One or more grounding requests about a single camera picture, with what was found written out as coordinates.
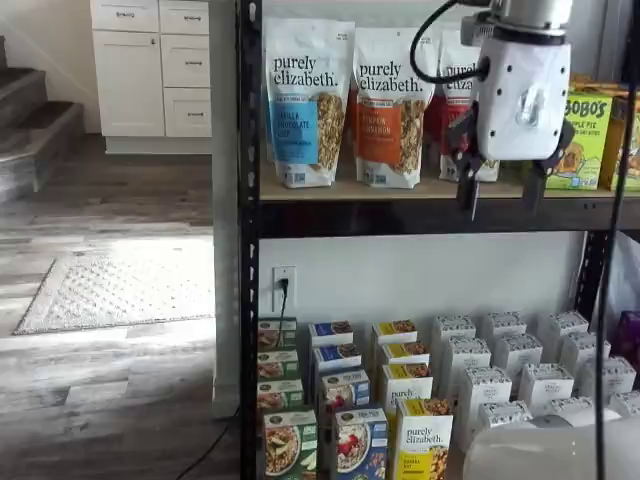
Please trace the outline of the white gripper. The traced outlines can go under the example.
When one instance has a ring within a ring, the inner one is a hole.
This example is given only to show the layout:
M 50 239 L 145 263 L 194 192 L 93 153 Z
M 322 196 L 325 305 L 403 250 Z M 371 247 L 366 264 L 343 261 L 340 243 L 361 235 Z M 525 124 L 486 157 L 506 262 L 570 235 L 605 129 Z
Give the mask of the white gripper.
M 476 176 L 485 159 L 534 160 L 522 200 L 536 214 L 547 179 L 575 135 L 573 125 L 564 120 L 571 46 L 486 38 L 480 57 L 489 60 L 489 71 L 475 84 L 477 102 L 446 130 L 446 145 L 458 174 L 456 201 L 473 221 L 479 195 Z

